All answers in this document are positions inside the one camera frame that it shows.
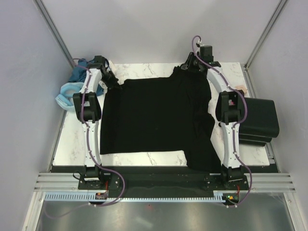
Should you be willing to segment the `black t shirt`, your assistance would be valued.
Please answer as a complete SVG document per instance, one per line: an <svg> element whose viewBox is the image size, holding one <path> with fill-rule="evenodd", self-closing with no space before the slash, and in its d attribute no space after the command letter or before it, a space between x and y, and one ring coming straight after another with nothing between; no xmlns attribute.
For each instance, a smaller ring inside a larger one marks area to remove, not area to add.
<svg viewBox="0 0 308 231"><path fill-rule="evenodd" d="M189 168L217 173L210 100L201 72L175 67L169 77L127 79L105 95L100 153L183 151Z"/></svg>

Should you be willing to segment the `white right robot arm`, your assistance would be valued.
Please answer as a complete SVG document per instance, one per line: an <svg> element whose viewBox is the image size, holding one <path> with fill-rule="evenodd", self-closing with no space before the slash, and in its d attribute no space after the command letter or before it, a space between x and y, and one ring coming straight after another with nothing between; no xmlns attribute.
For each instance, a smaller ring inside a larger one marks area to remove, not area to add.
<svg viewBox="0 0 308 231"><path fill-rule="evenodd" d="M239 128L247 116L245 98L224 77L219 62L205 63L191 52L181 68L205 73L218 92L215 115L222 129L224 143L220 183L223 188L232 189L244 178L244 165L239 161Z"/></svg>

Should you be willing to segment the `blue t shirt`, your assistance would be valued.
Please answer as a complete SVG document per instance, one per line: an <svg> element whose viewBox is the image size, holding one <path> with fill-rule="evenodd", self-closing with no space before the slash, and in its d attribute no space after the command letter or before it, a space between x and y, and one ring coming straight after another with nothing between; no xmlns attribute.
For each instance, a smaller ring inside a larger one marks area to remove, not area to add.
<svg viewBox="0 0 308 231"><path fill-rule="evenodd" d="M84 58L75 58L74 60L78 61L78 63L73 68L71 77L69 78L68 82L85 82L85 79L87 77L87 70L85 69L85 67L87 67L89 63L94 63L94 60L86 60Z"/></svg>

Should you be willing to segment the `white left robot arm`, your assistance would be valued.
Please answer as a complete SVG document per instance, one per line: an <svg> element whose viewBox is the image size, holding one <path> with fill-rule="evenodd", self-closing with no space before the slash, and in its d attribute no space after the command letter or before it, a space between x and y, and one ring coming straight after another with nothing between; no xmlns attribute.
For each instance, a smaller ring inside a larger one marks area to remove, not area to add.
<svg viewBox="0 0 308 231"><path fill-rule="evenodd" d="M105 185L106 178L102 175L99 152L98 128L102 109L96 91L101 81L108 88L118 86L118 83L109 61L89 63L85 69L87 71L85 82L80 91L73 94L76 116L82 124L85 138L84 171L80 179L88 180L95 189L101 189Z"/></svg>

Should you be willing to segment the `black and pink drawer box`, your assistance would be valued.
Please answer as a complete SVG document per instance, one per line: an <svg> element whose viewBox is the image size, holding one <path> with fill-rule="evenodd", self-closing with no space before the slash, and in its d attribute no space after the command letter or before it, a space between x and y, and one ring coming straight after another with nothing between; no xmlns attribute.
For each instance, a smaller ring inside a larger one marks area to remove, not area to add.
<svg viewBox="0 0 308 231"><path fill-rule="evenodd" d="M265 146L280 132L276 107L273 100L245 98L246 120L240 125L240 144Z"/></svg>

